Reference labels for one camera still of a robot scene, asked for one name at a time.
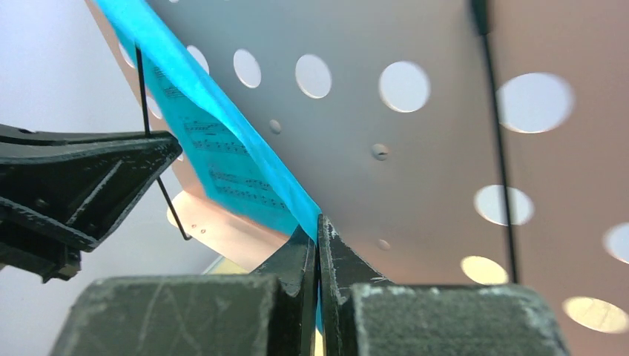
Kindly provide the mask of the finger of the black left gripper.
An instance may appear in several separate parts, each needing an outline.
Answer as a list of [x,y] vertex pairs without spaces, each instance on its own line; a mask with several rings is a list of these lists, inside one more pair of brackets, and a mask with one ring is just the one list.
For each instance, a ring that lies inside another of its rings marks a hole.
[[167,131],[1,127],[1,264],[69,280],[182,153]]

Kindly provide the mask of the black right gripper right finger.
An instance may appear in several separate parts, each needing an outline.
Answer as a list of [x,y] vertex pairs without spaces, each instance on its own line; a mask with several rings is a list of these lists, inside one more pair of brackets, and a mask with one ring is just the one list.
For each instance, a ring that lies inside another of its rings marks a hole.
[[554,313],[516,284],[404,285],[317,221],[327,355],[568,355]]

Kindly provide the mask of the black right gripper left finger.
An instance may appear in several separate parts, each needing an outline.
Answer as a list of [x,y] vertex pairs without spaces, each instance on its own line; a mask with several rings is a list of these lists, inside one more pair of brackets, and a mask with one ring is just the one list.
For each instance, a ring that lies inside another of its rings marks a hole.
[[77,298],[53,355],[311,355],[315,243],[301,229],[250,274],[114,277]]

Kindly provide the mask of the blue sheet music page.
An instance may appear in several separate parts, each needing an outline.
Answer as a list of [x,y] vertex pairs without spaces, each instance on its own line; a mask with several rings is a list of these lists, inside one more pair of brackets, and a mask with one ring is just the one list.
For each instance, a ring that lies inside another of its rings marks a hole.
[[151,118],[183,148],[174,200],[187,234],[251,270],[298,228],[317,240],[321,210],[218,83],[249,50],[225,44],[224,1],[92,1],[134,69],[143,66]]

